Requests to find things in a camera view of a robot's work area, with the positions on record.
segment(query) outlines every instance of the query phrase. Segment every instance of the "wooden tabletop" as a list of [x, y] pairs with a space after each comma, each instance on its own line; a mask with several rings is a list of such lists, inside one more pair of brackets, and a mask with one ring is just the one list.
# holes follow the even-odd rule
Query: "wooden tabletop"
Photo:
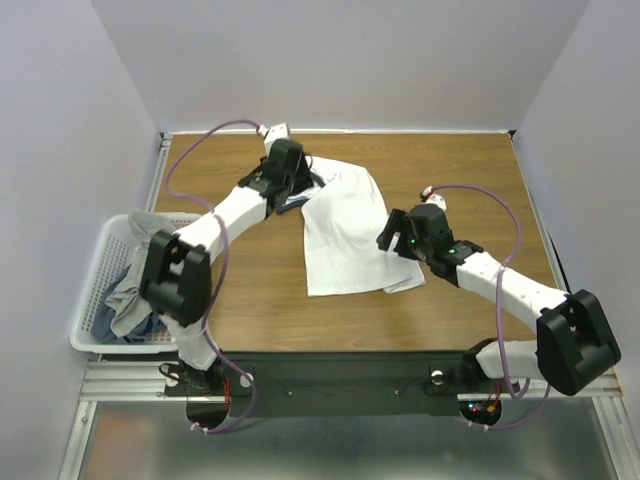
[[[167, 168], [198, 137], [174, 136]], [[427, 185], [474, 183], [517, 212], [524, 232], [513, 267], [553, 285], [553, 277], [507, 135], [298, 135], [305, 151], [361, 165], [376, 180], [387, 208], [409, 209]], [[216, 135], [176, 170], [174, 190], [222, 201], [264, 154], [250, 135]], [[482, 245], [497, 259], [508, 255], [515, 228], [492, 199], [447, 190], [449, 225], [456, 238]], [[204, 213], [198, 205], [161, 191], [156, 211]], [[222, 348], [253, 351], [466, 349], [495, 336], [493, 305], [437, 279], [410, 291], [307, 297], [299, 210], [252, 227], [231, 246], [230, 268], [209, 319]], [[219, 271], [220, 259], [214, 265]], [[533, 338], [505, 315], [509, 339]]]

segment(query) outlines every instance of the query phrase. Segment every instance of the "blue cloth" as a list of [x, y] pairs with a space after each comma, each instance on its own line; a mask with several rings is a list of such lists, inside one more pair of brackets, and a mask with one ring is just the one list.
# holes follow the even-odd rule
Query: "blue cloth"
[[131, 332], [119, 339], [111, 330], [111, 321], [116, 315], [116, 311], [105, 304], [105, 299], [113, 293], [116, 286], [127, 276], [129, 267], [125, 268], [120, 275], [109, 285], [102, 295], [100, 305], [96, 311], [96, 316], [91, 325], [91, 335], [100, 343], [142, 343], [148, 333], [160, 331], [164, 325], [160, 321], [160, 315], [155, 312], [147, 315]]

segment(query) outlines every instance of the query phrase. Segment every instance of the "white wall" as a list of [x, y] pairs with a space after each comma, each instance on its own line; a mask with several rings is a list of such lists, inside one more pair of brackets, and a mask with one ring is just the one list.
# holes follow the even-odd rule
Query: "white wall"
[[157, 134], [88, 0], [0, 15], [0, 478], [57, 478], [84, 364], [70, 315], [103, 222], [142, 203]]
[[640, 3], [593, 0], [515, 144], [574, 290], [596, 293], [640, 437]]
[[588, 0], [92, 0], [161, 130], [514, 129]]

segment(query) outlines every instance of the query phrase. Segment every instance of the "white plastic basket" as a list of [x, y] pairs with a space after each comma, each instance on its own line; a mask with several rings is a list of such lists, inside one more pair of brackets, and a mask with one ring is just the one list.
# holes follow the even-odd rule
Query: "white plastic basket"
[[[163, 213], [182, 228], [200, 218], [191, 213]], [[166, 330], [150, 333], [144, 343], [102, 344], [91, 335], [91, 326], [106, 288], [113, 283], [122, 269], [131, 262], [137, 240], [129, 227], [127, 215], [116, 215], [109, 219], [100, 234], [100, 240], [91, 262], [89, 277], [78, 302], [71, 345], [81, 352], [109, 354], [151, 354], [172, 352], [176, 346]]]

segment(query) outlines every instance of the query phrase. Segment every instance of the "screw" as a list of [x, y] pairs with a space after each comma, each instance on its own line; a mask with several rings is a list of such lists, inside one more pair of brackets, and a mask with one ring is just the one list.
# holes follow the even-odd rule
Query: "screw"
[[253, 375], [247, 373], [247, 377], [240, 375], [240, 386], [243, 388], [249, 388], [251, 386], [251, 382], [253, 382]]
[[431, 383], [433, 383], [435, 386], [439, 387], [440, 385], [444, 385], [444, 373], [442, 373], [442, 370], [434, 370], [433, 372], [431, 372]]

